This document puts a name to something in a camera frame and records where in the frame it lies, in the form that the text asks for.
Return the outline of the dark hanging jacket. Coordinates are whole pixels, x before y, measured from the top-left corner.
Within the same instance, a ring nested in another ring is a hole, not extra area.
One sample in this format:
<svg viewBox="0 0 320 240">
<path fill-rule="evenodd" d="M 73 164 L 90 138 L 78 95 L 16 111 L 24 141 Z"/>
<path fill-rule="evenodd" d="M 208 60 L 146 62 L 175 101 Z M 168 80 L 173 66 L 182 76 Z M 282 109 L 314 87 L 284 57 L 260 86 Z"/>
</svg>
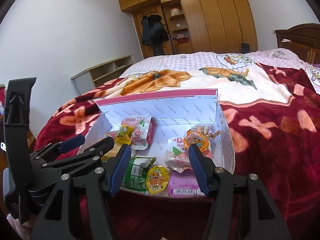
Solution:
<svg viewBox="0 0 320 240">
<path fill-rule="evenodd" d="M 169 41 L 169 35 L 161 23 L 160 15 L 144 16 L 141 20 L 143 26 L 141 43 L 152 48 L 154 56 L 165 55 L 163 43 Z"/>
</svg>

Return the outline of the black bag by wardrobe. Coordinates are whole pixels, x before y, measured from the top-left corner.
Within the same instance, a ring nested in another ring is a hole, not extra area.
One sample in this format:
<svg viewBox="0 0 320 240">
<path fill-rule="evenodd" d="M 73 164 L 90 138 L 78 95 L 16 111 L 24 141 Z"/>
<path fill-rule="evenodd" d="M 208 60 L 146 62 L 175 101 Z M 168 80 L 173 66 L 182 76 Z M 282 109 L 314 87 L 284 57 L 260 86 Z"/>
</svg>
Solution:
<svg viewBox="0 0 320 240">
<path fill-rule="evenodd" d="M 245 43 L 245 42 L 242 42 L 241 43 L 241 53 L 242 54 L 247 54 L 247 53 L 250 53 L 250 45 L 248 43 Z"/>
</svg>

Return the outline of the peach jelly drink pouch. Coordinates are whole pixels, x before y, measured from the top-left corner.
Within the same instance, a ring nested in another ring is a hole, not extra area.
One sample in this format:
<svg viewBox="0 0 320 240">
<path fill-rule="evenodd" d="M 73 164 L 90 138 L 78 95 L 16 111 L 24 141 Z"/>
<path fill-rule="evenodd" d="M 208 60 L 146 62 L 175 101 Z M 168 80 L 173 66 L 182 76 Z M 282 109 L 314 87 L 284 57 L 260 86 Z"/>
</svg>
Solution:
<svg viewBox="0 0 320 240">
<path fill-rule="evenodd" d="M 182 173 L 185 170 L 191 170 L 188 154 L 189 149 L 186 149 L 184 146 L 184 138 L 185 137 L 176 137 L 168 139 L 168 148 L 164 158 L 167 167 L 179 173 Z M 212 159 L 213 153 L 210 142 L 208 149 L 204 151 L 202 155 Z"/>
</svg>

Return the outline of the cream round box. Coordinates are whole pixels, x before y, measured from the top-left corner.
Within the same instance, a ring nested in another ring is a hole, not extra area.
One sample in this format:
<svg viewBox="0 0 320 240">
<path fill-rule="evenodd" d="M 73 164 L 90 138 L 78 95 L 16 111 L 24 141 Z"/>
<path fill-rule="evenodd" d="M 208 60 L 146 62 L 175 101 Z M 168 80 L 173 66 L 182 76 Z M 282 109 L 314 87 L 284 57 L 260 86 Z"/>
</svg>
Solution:
<svg viewBox="0 0 320 240">
<path fill-rule="evenodd" d="M 181 10 L 179 8 L 171 8 L 170 9 L 171 16 L 176 16 L 181 14 Z"/>
</svg>

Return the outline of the yellow jelly cup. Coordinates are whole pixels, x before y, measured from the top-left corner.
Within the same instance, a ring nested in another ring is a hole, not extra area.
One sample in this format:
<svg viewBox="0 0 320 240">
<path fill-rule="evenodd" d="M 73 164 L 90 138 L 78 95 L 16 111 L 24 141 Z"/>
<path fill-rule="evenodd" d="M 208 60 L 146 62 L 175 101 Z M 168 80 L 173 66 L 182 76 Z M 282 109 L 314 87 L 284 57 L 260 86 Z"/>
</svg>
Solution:
<svg viewBox="0 0 320 240">
<path fill-rule="evenodd" d="M 169 183 L 170 173 L 164 166 L 154 166 L 149 169 L 146 178 L 146 188 L 150 194 L 165 190 Z"/>
</svg>

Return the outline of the orange bread snack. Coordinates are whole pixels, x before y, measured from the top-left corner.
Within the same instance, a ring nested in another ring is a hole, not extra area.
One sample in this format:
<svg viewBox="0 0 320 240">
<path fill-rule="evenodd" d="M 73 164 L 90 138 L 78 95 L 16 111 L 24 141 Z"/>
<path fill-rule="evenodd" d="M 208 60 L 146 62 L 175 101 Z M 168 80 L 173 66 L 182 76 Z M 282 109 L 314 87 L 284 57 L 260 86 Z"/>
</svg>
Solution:
<svg viewBox="0 0 320 240">
<path fill-rule="evenodd" d="M 114 147 L 110 151 L 108 151 L 106 154 L 104 154 L 101 157 L 101 161 L 106 162 L 106 161 L 108 161 L 108 159 L 114 158 L 117 155 L 120 148 L 121 148 L 121 145 L 115 144 Z"/>
</svg>

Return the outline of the pink white cardboard box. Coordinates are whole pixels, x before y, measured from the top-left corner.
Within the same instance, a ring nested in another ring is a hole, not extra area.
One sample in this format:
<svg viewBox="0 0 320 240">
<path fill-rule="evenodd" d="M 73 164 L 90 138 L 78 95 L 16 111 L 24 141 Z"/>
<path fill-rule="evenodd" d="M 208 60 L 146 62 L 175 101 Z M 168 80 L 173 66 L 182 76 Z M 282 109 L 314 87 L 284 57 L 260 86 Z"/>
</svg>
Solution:
<svg viewBox="0 0 320 240">
<path fill-rule="evenodd" d="M 85 137 L 81 146 L 84 151 L 89 146 L 111 137 L 116 144 L 116 136 L 121 122 L 134 116 L 151 116 L 155 122 L 152 143 L 146 150 L 134 151 L 133 157 L 155 157 L 151 166 L 164 166 L 170 175 L 174 171 L 164 162 L 168 148 L 168 139 L 186 137 L 195 125 L 209 124 L 220 131 L 215 139 L 208 139 L 213 153 L 212 161 L 217 167 L 223 167 L 233 174 L 235 152 L 231 133 L 222 108 L 217 101 L 216 89 L 167 90 L 163 92 L 139 93 L 96 101 L 101 115 Z M 168 186 L 164 191 L 147 196 L 170 197 Z"/>
</svg>

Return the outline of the pink mint tin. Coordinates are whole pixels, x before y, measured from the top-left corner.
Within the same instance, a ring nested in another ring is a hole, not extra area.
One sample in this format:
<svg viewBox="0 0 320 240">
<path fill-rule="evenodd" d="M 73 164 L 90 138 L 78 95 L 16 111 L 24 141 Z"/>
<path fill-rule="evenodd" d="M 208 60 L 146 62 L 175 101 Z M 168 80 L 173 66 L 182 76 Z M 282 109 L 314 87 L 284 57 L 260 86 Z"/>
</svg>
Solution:
<svg viewBox="0 0 320 240">
<path fill-rule="evenodd" d="M 173 171 L 169 178 L 168 195 L 172 198 L 204 196 L 192 170 Z"/>
</svg>

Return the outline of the red floral plush blanket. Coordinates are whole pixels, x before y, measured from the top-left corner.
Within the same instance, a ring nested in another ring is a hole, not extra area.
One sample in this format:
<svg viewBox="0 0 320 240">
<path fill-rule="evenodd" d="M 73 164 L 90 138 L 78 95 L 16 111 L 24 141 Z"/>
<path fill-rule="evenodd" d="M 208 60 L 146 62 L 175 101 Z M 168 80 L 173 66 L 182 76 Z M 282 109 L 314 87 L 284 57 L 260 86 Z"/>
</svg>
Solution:
<svg viewBox="0 0 320 240">
<path fill-rule="evenodd" d="M 61 106 L 36 148 L 87 134 L 99 115 L 94 100 L 144 92 L 215 88 L 230 128 L 235 171 L 257 172 L 293 239 L 319 239 L 319 94 L 307 68 L 251 63 L 194 70 L 152 70 L 108 81 Z"/>
</svg>

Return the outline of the red box on shelf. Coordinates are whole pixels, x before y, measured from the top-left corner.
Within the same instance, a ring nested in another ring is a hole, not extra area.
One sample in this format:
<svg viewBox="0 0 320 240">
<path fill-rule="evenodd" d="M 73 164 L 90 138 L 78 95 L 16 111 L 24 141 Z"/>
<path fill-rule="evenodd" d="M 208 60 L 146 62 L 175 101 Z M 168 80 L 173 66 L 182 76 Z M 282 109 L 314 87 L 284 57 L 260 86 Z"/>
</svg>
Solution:
<svg viewBox="0 0 320 240">
<path fill-rule="evenodd" d="M 189 42 L 189 38 L 187 36 L 179 36 L 176 38 L 178 44 L 185 44 Z"/>
</svg>

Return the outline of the large wooden wardrobe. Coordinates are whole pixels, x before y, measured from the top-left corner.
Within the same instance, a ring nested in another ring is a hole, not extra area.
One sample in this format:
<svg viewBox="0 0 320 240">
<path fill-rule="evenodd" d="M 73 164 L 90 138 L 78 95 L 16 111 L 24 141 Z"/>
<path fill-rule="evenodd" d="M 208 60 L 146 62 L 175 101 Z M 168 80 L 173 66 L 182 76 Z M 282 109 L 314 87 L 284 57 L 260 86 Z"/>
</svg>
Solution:
<svg viewBox="0 0 320 240">
<path fill-rule="evenodd" d="M 132 15 L 139 39 L 144 16 L 160 15 L 169 35 L 163 43 L 165 55 L 212 51 L 240 53 L 241 43 L 258 50 L 253 15 L 248 0 L 119 0 L 123 12 Z M 180 15 L 171 16 L 170 9 Z M 187 36 L 189 42 L 178 44 L 176 38 Z"/>
</svg>

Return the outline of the low white open shelf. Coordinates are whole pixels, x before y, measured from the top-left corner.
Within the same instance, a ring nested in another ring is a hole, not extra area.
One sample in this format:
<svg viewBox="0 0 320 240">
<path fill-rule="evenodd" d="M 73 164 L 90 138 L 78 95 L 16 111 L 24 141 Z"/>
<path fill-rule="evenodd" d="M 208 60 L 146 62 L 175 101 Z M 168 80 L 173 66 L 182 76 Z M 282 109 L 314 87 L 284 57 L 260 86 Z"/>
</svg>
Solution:
<svg viewBox="0 0 320 240">
<path fill-rule="evenodd" d="M 84 94 L 108 81 L 117 79 L 132 65 L 132 55 L 123 56 L 89 67 L 71 77 L 71 82 L 79 94 Z"/>
</svg>

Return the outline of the small yellow candy packet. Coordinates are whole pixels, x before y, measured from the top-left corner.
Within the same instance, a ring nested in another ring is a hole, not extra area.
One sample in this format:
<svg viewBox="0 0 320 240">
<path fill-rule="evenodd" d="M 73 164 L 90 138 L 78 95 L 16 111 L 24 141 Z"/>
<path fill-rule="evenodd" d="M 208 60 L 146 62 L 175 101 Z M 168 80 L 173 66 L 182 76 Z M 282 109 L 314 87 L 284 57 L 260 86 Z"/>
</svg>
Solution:
<svg viewBox="0 0 320 240">
<path fill-rule="evenodd" d="M 129 125 L 121 125 L 116 136 L 116 144 L 131 144 L 131 135 L 135 128 Z"/>
</svg>

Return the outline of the clear colourful candy packet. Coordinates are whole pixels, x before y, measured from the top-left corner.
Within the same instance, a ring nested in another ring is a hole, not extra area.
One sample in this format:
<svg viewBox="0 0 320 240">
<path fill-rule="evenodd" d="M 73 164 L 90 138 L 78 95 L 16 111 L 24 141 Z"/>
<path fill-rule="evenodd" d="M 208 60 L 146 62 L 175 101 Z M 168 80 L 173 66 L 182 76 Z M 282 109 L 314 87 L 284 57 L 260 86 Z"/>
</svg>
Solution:
<svg viewBox="0 0 320 240">
<path fill-rule="evenodd" d="M 207 139 L 215 139 L 218 135 L 220 135 L 220 131 L 216 129 L 213 125 L 209 124 L 195 125 L 192 128 L 192 131 L 201 133 Z"/>
</svg>

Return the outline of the dark wooden headboard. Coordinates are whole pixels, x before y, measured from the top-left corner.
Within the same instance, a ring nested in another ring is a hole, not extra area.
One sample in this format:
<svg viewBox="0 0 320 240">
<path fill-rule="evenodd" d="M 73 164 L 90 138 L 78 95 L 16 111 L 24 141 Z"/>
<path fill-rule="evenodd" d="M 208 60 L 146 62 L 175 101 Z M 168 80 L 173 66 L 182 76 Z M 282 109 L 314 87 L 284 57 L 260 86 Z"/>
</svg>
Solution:
<svg viewBox="0 0 320 240">
<path fill-rule="evenodd" d="M 287 30 L 275 30 L 274 32 L 278 48 L 294 52 L 306 63 L 319 65 L 319 24 L 299 24 Z"/>
</svg>

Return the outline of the pink checkered bed sheet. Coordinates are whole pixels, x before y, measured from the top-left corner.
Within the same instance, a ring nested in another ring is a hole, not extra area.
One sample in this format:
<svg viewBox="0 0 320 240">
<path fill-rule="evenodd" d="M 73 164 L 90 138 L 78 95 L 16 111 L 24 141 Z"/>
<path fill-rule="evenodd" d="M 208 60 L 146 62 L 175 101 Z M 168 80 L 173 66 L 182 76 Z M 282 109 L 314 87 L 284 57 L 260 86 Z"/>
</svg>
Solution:
<svg viewBox="0 0 320 240">
<path fill-rule="evenodd" d="M 277 74 L 284 74 L 284 68 L 302 69 L 310 79 L 311 87 L 316 93 L 319 93 L 319 65 L 314 66 L 307 63 L 301 60 L 294 52 L 284 48 L 255 51 L 246 54 L 198 52 L 192 54 L 153 56 L 133 64 L 121 74 L 121 77 L 164 69 L 183 72 L 204 67 L 245 70 L 245 68 L 249 67 L 252 63 L 270 66 Z"/>
</svg>

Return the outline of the green peas snack bag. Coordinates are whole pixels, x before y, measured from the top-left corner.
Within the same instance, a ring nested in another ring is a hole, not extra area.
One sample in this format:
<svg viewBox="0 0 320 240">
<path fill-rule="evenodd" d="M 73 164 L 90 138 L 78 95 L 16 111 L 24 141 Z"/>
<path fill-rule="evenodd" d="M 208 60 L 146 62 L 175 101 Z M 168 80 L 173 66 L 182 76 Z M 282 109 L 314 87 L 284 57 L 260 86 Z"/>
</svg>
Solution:
<svg viewBox="0 0 320 240">
<path fill-rule="evenodd" d="M 146 188 L 146 178 L 149 169 L 155 161 L 155 157 L 131 158 L 122 181 L 122 187 L 132 191 L 146 193 L 148 191 Z"/>
</svg>

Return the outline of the orange jelly cup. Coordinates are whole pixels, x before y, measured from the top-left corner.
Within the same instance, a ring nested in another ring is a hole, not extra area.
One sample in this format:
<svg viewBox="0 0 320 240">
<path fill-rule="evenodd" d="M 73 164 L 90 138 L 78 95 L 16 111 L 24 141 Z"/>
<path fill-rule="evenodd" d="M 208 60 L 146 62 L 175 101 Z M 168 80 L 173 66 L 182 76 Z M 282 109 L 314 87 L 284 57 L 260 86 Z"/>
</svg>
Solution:
<svg viewBox="0 0 320 240">
<path fill-rule="evenodd" d="M 206 151 L 209 147 L 209 141 L 202 133 L 189 130 L 184 138 L 184 146 L 188 149 L 192 144 L 195 144 L 201 153 Z"/>
</svg>

